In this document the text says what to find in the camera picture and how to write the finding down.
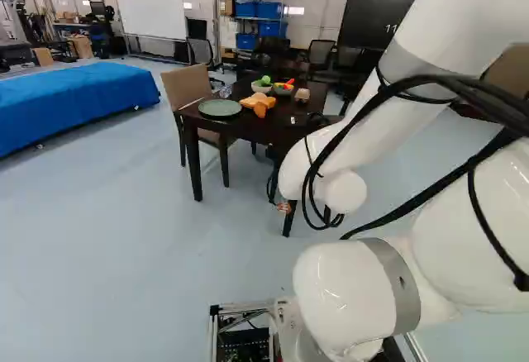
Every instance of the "blue gym mat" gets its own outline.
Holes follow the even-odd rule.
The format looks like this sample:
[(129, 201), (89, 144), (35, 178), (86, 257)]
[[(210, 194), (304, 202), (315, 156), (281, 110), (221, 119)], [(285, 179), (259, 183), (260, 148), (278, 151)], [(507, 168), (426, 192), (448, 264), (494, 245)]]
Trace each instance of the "blue gym mat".
[(124, 64), (96, 63), (0, 81), (0, 157), (73, 126), (159, 101), (150, 72)]

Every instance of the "television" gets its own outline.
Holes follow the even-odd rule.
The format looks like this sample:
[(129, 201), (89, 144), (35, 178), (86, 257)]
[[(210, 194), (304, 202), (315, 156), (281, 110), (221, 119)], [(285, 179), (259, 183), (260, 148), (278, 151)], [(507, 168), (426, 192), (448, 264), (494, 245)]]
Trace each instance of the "television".
[(385, 50), (415, 0), (347, 0), (338, 45)]

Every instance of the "wooden table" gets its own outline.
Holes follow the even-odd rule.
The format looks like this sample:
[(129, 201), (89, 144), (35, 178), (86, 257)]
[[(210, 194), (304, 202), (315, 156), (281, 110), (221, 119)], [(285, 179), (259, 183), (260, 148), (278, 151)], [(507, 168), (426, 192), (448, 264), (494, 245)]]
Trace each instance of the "wooden table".
[[(242, 98), (249, 97), (253, 93), (250, 83), (258, 78), (254, 76), (235, 82), (230, 86), (231, 94), (227, 98), (238, 102)], [(198, 106), (205, 99), (178, 110), (178, 114), (183, 118), (183, 132), (188, 151), (189, 173), (195, 201), (203, 200), (200, 156), (198, 153), (198, 128), (261, 145), (272, 145), (277, 155), (274, 164), (278, 168), (290, 148), (305, 135), (319, 127), (319, 125), (315, 125), (308, 120), (308, 114), (322, 112), (326, 101), (327, 85), (325, 83), (300, 80), (295, 83), (295, 89), (297, 90), (298, 88), (308, 88), (310, 90), (311, 97), (307, 104), (296, 103), (293, 98), (289, 97), (277, 97), (278, 100), (275, 107), (267, 111), (264, 119), (258, 118), (252, 110), (246, 108), (243, 108), (242, 113), (237, 117), (225, 121), (203, 117), (198, 110)], [(219, 98), (219, 93), (215, 93), (211, 98)], [(294, 125), (291, 121), (292, 117), (296, 121)], [(275, 182), (275, 184), (272, 184), (273, 196), (276, 188), (277, 184)], [(290, 233), (296, 205), (297, 201), (290, 201), (291, 212), (285, 217), (284, 236), (288, 236)]]

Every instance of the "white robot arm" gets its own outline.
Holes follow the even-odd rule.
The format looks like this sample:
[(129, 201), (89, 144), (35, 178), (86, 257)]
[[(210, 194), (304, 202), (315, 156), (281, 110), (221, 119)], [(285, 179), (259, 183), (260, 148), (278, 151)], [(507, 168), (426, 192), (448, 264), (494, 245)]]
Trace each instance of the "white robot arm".
[[(379, 67), (393, 83), (415, 74), (457, 74), (479, 77), (512, 43), (529, 41), (529, 0), (416, 0), (398, 28)], [(312, 133), (307, 146), (316, 159), (328, 142), (377, 93), (376, 72), (369, 76), (343, 121)], [(443, 100), (453, 93), (436, 85), (412, 91)], [(354, 170), (397, 148), (446, 108), (391, 99), (355, 126), (319, 169), (316, 198), (333, 211), (351, 213), (365, 200), (367, 188)], [(279, 191), (300, 199), (310, 167), (304, 141), (287, 154), (279, 171)]]
[[(384, 53), (380, 71), (389, 83), (414, 74), (478, 77), (510, 44), (529, 41), (529, 18), (519, 13), (526, 4), (416, 0)], [(312, 161), (379, 85), (374, 72), (344, 121), (307, 138)], [(409, 92), (430, 99), (452, 97), (431, 85)], [(367, 192), (354, 168), (401, 144), (445, 106), (399, 98), (379, 106), (347, 132), (322, 164), (315, 198), (337, 212), (353, 212)], [(527, 107), (522, 110), (529, 113)], [(286, 198), (301, 197), (310, 166), (302, 141), (288, 153), (279, 173), (279, 189)], [(383, 338), (447, 322), (462, 307), (529, 311), (527, 223), (529, 139), (521, 138), (436, 195), (408, 234), (339, 241), (305, 251), (293, 273), (304, 324), (328, 358), (343, 362), (369, 360)], [(308, 362), (304, 355), (310, 353), (295, 354)]]

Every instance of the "plate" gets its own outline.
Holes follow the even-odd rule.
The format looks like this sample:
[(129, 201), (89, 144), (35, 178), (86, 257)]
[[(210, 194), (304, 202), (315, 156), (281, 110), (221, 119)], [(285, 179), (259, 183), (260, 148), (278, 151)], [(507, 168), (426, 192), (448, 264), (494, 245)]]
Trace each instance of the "plate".
[(200, 103), (198, 110), (206, 117), (226, 118), (239, 114), (242, 106), (229, 99), (213, 99)]

